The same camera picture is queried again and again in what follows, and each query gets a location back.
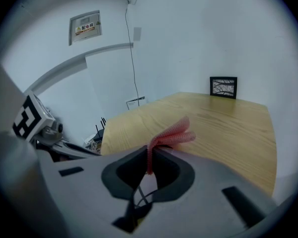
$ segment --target white wall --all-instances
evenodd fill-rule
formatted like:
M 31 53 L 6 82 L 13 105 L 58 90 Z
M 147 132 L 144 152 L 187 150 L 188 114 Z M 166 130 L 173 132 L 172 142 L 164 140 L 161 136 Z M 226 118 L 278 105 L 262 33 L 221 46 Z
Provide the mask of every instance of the white wall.
M 60 0 L 29 22 L 0 55 L 0 62 L 21 91 L 64 61 L 90 50 L 127 43 L 126 0 Z M 102 35 L 69 46 L 70 18 L 100 11 Z
M 137 98 L 130 49 L 86 56 L 86 63 L 105 117 L 128 111 L 126 101 Z M 137 87 L 142 96 L 142 86 Z
M 298 26 L 279 0 L 137 0 L 128 10 L 142 27 L 134 54 L 150 101 L 209 93 L 210 76 L 237 76 L 237 98 L 271 114 L 277 177 L 296 177 Z M 292 192 L 277 191 L 282 198 Z
M 82 138 L 96 133 L 95 124 L 102 128 L 100 120 L 104 112 L 87 69 L 62 79 L 38 97 L 63 123 L 65 138 L 73 143 L 82 145 Z
M 29 22 L 39 18 L 59 1 L 62 0 L 17 0 L 0 26 L 0 53 Z

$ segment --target black slot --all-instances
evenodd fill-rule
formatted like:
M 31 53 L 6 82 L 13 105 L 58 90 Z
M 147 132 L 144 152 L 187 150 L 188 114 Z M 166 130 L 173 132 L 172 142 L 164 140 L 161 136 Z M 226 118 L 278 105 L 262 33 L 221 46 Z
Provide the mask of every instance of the black slot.
M 235 211 L 250 228 L 265 218 L 265 215 L 236 187 L 222 190 Z
M 75 168 L 61 170 L 61 171 L 59 171 L 59 173 L 62 177 L 65 177 L 65 176 L 69 176 L 72 174 L 76 174 L 81 171 L 84 171 L 84 169 L 81 167 L 75 167 Z

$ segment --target wooden table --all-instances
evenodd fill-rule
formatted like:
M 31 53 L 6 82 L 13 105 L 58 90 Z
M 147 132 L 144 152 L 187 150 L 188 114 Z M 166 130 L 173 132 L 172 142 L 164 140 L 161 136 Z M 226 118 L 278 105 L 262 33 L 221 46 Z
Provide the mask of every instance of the wooden table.
M 197 93 L 176 93 L 107 121 L 103 155 L 143 146 L 159 132 L 187 115 L 193 142 L 175 149 L 227 164 L 273 194 L 276 143 L 265 106 Z

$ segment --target pink towel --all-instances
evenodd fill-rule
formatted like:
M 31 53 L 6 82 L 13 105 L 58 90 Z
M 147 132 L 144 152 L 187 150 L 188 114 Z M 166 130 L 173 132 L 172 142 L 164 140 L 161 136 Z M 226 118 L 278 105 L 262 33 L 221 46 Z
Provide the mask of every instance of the pink towel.
M 152 149 L 156 145 L 173 145 L 178 143 L 189 142 L 195 139 L 194 132 L 185 132 L 190 126 L 187 116 L 180 119 L 174 125 L 165 129 L 163 132 L 155 136 L 147 146 L 148 160 L 147 173 L 152 174 Z

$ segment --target framed picture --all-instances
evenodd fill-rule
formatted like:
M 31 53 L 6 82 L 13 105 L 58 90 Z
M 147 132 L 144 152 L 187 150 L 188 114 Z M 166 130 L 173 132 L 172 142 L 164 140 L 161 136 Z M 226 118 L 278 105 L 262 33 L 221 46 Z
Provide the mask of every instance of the framed picture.
M 210 77 L 210 95 L 236 99 L 237 77 Z

